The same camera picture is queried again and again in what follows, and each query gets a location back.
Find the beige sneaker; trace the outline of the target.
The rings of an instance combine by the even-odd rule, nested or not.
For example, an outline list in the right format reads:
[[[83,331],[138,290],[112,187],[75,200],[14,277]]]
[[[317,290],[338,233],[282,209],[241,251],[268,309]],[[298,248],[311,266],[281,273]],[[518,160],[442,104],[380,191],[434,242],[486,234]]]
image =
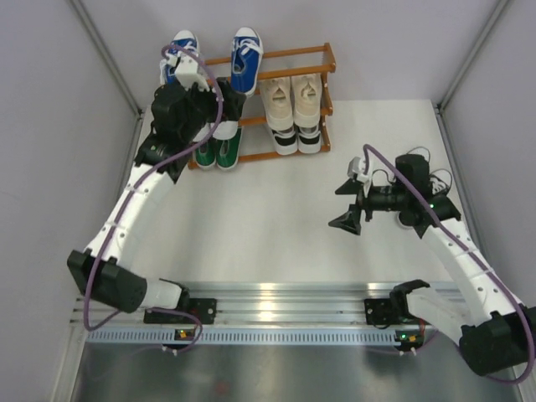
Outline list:
[[[321,117],[322,79],[319,74],[291,77],[294,95],[294,122],[299,127],[313,128]]]
[[[259,88],[268,126],[277,131],[293,126],[291,79],[281,77],[262,80]]]

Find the green sneaker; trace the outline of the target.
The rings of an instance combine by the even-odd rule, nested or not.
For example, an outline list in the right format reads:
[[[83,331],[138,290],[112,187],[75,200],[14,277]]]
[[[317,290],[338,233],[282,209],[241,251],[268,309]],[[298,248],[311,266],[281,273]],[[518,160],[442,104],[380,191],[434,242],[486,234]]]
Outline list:
[[[242,128],[239,127],[230,139],[215,142],[215,161],[221,170],[229,171],[238,164],[241,138]]]
[[[193,158],[202,170],[209,170],[216,165],[214,140],[210,139],[194,151]]]

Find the black white sneaker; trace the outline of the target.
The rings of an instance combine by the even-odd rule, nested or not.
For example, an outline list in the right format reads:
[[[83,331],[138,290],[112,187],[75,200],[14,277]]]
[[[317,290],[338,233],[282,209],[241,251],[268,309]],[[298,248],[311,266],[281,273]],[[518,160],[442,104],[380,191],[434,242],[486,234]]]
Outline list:
[[[274,130],[268,126],[267,130],[274,143],[274,148],[277,154],[288,156],[298,151],[297,136],[294,126],[282,131]]]
[[[319,125],[297,128],[298,151],[303,154],[314,154],[321,151],[322,133]]]

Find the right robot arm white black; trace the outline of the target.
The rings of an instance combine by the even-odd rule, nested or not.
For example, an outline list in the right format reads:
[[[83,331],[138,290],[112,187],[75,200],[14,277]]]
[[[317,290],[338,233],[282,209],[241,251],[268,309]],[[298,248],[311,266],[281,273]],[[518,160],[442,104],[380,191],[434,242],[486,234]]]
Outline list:
[[[439,259],[466,305],[458,307],[428,282],[412,280],[394,286],[386,309],[368,313],[368,324],[384,329],[421,321],[447,336],[473,373],[489,376],[524,364],[521,376],[528,377],[535,364],[534,308],[498,278],[451,201],[450,185],[430,170],[424,156],[406,153],[387,167],[387,184],[376,185],[369,157],[349,163],[348,180],[336,193],[355,200],[330,226],[360,235],[361,223],[374,213],[395,213],[399,225],[412,229]]]

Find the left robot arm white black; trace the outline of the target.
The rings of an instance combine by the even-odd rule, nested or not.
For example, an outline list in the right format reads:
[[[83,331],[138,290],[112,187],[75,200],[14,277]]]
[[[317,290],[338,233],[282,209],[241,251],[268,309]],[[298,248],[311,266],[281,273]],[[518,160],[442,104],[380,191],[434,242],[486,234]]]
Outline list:
[[[171,322],[190,315],[188,290],[180,283],[148,279],[132,270],[142,235],[191,157],[190,146],[209,132],[208,125],[238,121],[246,97],[225,79],[217,81],[223,98],[178,82],[159,87],[151,105],[149,134],[138,148],[126,187],[96,237],[70,253],[67,266],[86,300],[120,312],[162,308]]]

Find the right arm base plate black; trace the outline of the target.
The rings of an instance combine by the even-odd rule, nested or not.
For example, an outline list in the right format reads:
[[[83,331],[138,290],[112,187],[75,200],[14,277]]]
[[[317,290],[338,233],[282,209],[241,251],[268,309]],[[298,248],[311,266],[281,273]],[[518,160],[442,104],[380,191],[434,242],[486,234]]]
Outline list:
[[[365,320],[377,329],[387,329],[395,325],[419,325],[417,318],[402,317],[393,307],[389,298],[366,298],[363,300]]]

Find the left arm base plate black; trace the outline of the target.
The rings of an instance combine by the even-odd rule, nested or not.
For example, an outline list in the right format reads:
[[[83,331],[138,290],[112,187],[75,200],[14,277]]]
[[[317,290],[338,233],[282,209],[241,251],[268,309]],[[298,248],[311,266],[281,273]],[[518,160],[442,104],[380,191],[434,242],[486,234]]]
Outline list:
[[[186,313],[196,317],[202,324],[213,324],[216,318],[217,300],[215,298],[191,298]],[[180,317],[169,313],[145,311],[143,322],[145,324],[186,324],[193,323],[187,317]]]

